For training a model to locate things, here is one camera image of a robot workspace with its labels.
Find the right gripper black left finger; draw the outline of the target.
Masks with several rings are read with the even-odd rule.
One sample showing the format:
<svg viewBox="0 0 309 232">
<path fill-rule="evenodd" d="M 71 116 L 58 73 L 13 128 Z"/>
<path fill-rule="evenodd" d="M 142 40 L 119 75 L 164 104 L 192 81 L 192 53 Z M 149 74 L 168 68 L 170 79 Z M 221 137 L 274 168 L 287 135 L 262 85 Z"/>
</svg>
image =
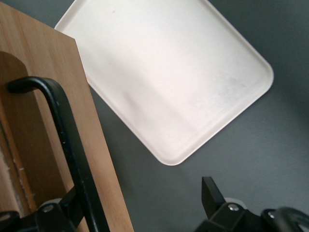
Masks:
<svg viewBox="0 0 309 232">
<path fill-rule="evenodd" d="M 39 232 L 75 232 L 84 217 L 75 188 L 59 202 L 43 204 L 35 213 Z"/>
</svg>

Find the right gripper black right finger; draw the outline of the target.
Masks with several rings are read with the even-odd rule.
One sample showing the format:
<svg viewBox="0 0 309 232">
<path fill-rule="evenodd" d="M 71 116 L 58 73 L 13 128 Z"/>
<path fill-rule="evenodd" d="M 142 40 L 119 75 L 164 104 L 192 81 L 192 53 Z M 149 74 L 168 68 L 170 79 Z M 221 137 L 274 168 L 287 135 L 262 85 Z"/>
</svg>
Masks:
<svg viewBox="0 0 309 232">
<path fill-rule="evenodd" d="M 227 202 L 212 177 L 202 178 L 201 200 L 207 219 L 196 232 L 262 232 L 259 216 L 238 203 Z"/>
</svg>

